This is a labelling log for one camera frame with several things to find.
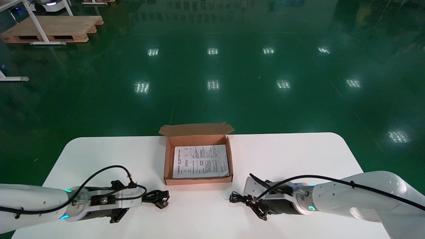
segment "cardboard box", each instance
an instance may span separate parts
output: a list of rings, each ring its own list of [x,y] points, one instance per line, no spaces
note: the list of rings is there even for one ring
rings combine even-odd
[[[226,134],[235,129],[226,124],[188,124],[164,125],[159,133],[168,137],[165,147],[164,181],[166,185],[189,185],[201,183],[218,183],[233,181],[232,150]],[[229,161],[229,175],[212,178],[174,179],[174,147],[176,146],[201,146],[201,145],[226,145],[227,160]]]

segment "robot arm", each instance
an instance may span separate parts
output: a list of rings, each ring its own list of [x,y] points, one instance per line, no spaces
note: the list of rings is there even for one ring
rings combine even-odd
[[[328,182],[318,185],[306,183],[278,183],[248,177],[244,196],[232,194],[231,202],[246,202],[257,216],[267,220],[268,214],[310,215],[331,213],[371,222],[381,222],[391,238],[423,238],[425,235],[425,196],[399,176],[385,171],[353,175],[342,179],[347,184]],[[413,205],[392,197],[358,188],[377,189],[413,202]]]
[[[82,186],[71,189],[55,189],[29,185],[0,184],[0,234],[32,225],[65,220],[75,222],[97,217],[110,217],[110,223],[119,222],[128,209],[151,202],[159,208],[168,205],[168,191],[146,188],[131,180],[124,186],[119,180],[112,181],[111,187],[86,187],[85,184],[99,172],[92,175]]]

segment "wooden pallet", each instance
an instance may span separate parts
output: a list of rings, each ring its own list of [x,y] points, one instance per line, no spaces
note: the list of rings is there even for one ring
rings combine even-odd
[[[115,0],[95,0],[97,3],[114,3]]]
[[[97,32],[95,25],[102,25],[101,16],[37,16],[49,41],[67,43],[88,42],[87,33]],[[0,34],[5,43],[31,43],[43,41],[40,33],[28,17]]]

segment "white table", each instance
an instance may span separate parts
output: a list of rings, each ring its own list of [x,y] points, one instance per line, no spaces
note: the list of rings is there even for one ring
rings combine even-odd
[[[41,27],[40,23],[38,22],[37,18],[35,17],[34,13],[32,12],[31,8],[29,7],[27,0],[0,0],[0,12],[3,10],[8,9],[9,7],[18,4],[19,2],[22,2],[24,4],[25,9],[27,10],[30,18],[34,22],[35,27],[37,28],[38,32],[40,33],[41,37],[43,38],[43,41],[36,41],[31,42],[31,45],[66,45],[65,42],[57,42],[57,41],[49,41],[49,39],[46,36],[46,33],[44,32],[43,28]],[[70,16],[73,16],[71,12],[71,8],[68,5],[68,0],[63,0],[65,4],[66,11]]]
[[[301,174],[344,178],[362,170],[344,140],[333,133],[230,135],[234,179],[232,184],[166,186],[163,183],[165,137],[78,138],[69,142],[43,186],[71,188],[95,171],[123,165],[134,181],[148,190],[170,191],[169,206],[152,204],[130,209],[116,224],[109,218],[80,222],[56,221],[16,231],[12,239],[387,239],[380,223],[325,213],[271,215],[260,220],[242,203],[230,204],[231,191],[242,193],[249,173],[260,179],[282,180]],[[91,186],[128,182],[120,169],[105,171]],[[305,179],[313,184],[319,179]]]

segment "box flap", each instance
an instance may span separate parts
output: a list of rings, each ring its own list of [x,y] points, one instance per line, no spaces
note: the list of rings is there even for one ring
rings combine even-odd
[[[228,134],[235,129],[222,122],[219,124],[187,124],[187,125],[164,125],[158,133],[167,136],[184,136],[184,135],[211,135],[211,134]]]

